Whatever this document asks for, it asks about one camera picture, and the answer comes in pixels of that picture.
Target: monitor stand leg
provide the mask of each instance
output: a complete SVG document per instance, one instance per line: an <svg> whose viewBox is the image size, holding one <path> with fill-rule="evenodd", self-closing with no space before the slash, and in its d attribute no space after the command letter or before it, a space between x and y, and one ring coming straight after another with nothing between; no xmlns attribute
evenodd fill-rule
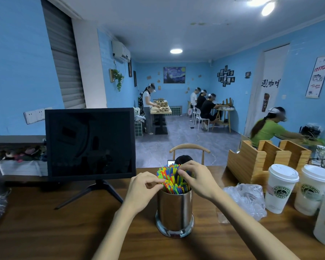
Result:
<svg viewBox="0 0 325 260"><path fill-rule="evenodd" d="M120 203L123 203L123 198L121 198L121 196L116 192L116 190L112 187L112 185L110 185L105 180L97 179L95 181L95 184L88 186L85 190L76 194L74 197L72 197L68 201L63 202L61 205L58 205L54 209L58 210L61 207L64 207L65 205L69 204L70 202L77 200L78 198L82 197L83 195L86 195L88 192L95 191L95 190L106 190L110 194L112 194Z"/></svg>

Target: blue wall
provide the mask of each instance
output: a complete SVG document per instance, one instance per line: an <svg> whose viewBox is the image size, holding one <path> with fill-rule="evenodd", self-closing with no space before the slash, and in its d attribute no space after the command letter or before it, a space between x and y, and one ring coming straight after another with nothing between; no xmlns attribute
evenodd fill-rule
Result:
<svg viewBox="0 0 325 260"><path fill-rule="evenodd" d="M156 93L153 98L164 98L170 106L182 106L183 113L187 112L187 102L195 88L207 89L210 87L209 63L137 63L137 84L142 92L149 83L154 83ZM185 84L164 84L163 69L165 66L185 66Z"/></svg>
<svg viewBox="0 0 325 260"><path fill-rule="evenodd" d="M63 109L40 0L0 0L0 135L44 135L25 111Z"/></svg>
<svg viewBox="0 0 325 260"><path fill-rule="evenodd" d="M254 48L217 60L211 72L215 91L224 98L233 98L237 113L231 115L231 128L244 132L247 118L253 75L261 52L290 43L284 74L280 83L276 105L287 111L288 121L283 125L287 130L298 132L306 123L317 123L325 128L325 80L319 99L305 97L316 58L325 56L325 21L262 43ZM225 65L235 71L234 84L222 87L217 72ZM251 71L252 77L245 79Z"/></svg>
<svg viewBox="0 0 325 260"><path fill-rule="evenodd" d="M102 60L102 69L104 72L107 107L113 108L133 107L134 105L138 106L138 87L134 87L133 74L133 71L136 70L137 64L132 60L132 78L129 78L127 63L121 63L117 60L115 60L115 64L113 62L114 58L112 53L111 38L106 33L101 32L100 30L98 30L98 35ZM118 92L117 90L117 82L115 81L114 83L111 83L109 80L109 69L115 69L116 65L119 72L121 72L121 74L124 76L120 92Z"/></svg>

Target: black shirt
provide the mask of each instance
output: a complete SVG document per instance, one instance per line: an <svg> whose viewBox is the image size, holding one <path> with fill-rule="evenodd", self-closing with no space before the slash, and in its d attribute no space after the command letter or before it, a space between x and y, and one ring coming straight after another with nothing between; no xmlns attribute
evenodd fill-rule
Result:
<svg viewBox="0 0 325 260"><path fill-rule="evenodd" d="M199 95L198 102L196 104L196 108L201 110L202 104L204 103L205 100L206 100L206 98L204 96Z"/></svg>
<svg viewBox="0 0 325 260"><path fill-rule="evenodd" d="M216 105L209 100L205 100L204 103L202 104L202 107L200 109L201 115L202 114L209 114L211 113L211 110L215 107Z"/></svg>

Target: metal cup base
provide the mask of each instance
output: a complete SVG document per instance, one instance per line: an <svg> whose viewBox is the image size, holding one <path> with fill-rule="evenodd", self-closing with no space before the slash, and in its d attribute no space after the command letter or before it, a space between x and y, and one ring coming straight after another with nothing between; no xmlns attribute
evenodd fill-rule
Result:
<svg viewBox="0 0 325 260"><path fill-rule="evenodd" d="M191 215L191 221L188 226L179 231L170 231L166 229L159 219L158 211L155 215L155 222L159 232L161 232L164 236L167 236L169 238L183 238L189 235L194 227L194 214Z"/></svg>

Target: hand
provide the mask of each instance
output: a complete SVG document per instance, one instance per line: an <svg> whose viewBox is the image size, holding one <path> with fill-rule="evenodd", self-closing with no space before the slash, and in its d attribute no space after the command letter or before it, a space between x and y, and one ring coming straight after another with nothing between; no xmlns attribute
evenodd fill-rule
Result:
<svg viewBox="0 0 325 260"><path fill-rule="evenodd" d="M159 179L150 172L139 173L130 180L129 189L123 207L127 208L134 217L142 211L153 198L153 196L164 186L162 184L165 179Z"/></svg>
<svg viewBox="0 0 325 260"><path fill-rule="evenodd" d="M192 172L194 177L189 176L186 170ZM186 180L196 194L207 200L213 199L220 189L208 168L196 161L184 163L179 167L178 174Z"/></svg>

